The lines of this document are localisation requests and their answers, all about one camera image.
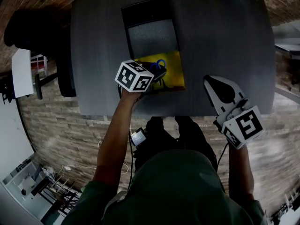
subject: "hand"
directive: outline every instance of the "hand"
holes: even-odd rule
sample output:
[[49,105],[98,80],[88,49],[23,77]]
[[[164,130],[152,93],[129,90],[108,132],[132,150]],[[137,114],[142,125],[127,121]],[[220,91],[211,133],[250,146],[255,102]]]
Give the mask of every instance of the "hand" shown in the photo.
[[141,92],[128,92],[126,89],[123,88],[121,100],[126,100],[134,104],[137,101],[137,99],[141,96],[141,94]]

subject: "dark gray table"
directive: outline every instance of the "dark gray table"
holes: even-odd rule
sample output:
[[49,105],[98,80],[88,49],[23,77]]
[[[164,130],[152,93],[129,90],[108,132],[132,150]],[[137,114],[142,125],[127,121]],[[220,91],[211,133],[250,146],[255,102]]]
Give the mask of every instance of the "dark gray table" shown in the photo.
[[[76,0],[71,52],[81,114],[112,115],[119,95],[114,78],[130,59],[121,8],[145,0]],[[235,81],[271,112],[275,47],[263,0],[172,0],[186,89],[143,98],[135,115],[212,116],[206,74]]]

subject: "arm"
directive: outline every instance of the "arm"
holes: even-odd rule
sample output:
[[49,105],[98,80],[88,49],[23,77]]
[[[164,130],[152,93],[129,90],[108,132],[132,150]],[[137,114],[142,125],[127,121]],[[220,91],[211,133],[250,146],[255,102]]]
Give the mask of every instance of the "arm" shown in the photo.
[[229,193],[236,203],[254,200],[254,179],[247,146],[237,150],[229,145]]
[[121,169],[126,155],[131,113],[141,93],[129,93],[123,89],[122,98],[112,117],[97,157],[94,181],[118,186]]

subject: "yellow image on screen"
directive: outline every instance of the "yellow image on screen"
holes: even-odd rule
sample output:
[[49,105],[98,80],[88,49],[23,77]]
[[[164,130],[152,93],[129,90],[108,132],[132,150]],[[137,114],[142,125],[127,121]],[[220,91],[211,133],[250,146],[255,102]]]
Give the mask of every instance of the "yellow image on screen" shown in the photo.
[[156,54],[152,56],[147,56],[143,58],[136,59],[141,62],[157,62],[158,60],[163,59],[166,62],[167,72],[163,77],[164,83],[155,83],[151,85],[151,90],[159,91],[159,90],[182,90],[185,88],[184,85],[184,77],[181,66],[181,58],[179,51],[174,52],[166,52],[161,54]]

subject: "black pants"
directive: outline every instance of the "black pants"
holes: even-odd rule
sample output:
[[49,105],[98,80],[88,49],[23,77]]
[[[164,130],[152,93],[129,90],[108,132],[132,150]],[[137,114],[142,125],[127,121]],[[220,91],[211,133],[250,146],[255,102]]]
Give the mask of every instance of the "black pants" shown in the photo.
[[147,123],[147,140],[134,152],[135,172],[154,155],[173,149],[195,150],[204,154],[217,171],[217,158],[211,146],[206,142],[203,132],[190,117],[175,117],[179,125],[178,141],[164,130],[161,117],[152,117]]

